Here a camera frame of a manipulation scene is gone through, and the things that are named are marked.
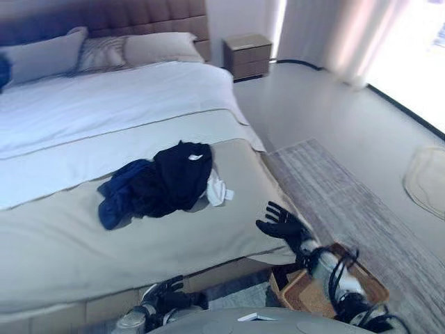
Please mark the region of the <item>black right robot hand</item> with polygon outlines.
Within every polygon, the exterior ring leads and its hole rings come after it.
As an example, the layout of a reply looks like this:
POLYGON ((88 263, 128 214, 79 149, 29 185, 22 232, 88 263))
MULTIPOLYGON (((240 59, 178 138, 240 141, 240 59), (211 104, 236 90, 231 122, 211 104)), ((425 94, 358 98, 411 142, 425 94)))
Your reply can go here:
POLYGON ((266 207, 265 221, 256 220, 256 226, 269 237, 284 240, 295 255, 301 253, 304 242, 314 240, 300 218, 272 201, 266 207))

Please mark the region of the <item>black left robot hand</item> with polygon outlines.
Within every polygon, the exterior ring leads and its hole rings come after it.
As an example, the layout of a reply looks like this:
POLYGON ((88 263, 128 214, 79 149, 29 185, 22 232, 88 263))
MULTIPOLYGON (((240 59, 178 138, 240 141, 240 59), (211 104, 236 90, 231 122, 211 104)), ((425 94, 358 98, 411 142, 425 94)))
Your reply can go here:
POLYGON ((175 276, 152 285, 143 294, 141 305, 154 309, 156 313, 192 306, 192 298, 181 291, 184 287, 183 279, 183 276, 175 276))

